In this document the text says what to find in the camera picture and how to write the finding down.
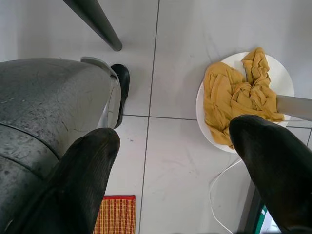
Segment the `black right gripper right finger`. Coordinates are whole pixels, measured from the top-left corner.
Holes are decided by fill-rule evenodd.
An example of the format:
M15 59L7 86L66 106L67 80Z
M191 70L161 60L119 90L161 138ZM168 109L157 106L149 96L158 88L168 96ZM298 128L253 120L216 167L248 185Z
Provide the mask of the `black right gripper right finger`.
M283 234L312 232L312 152L288 129L253 115L231 120L230 139Z

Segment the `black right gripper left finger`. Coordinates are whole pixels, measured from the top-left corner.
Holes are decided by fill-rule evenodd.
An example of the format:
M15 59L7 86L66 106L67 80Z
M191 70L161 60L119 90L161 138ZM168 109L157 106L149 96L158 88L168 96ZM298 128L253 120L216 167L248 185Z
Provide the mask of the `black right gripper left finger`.
M111 128L77 139L7 227L9 234L91 234L120 148Z

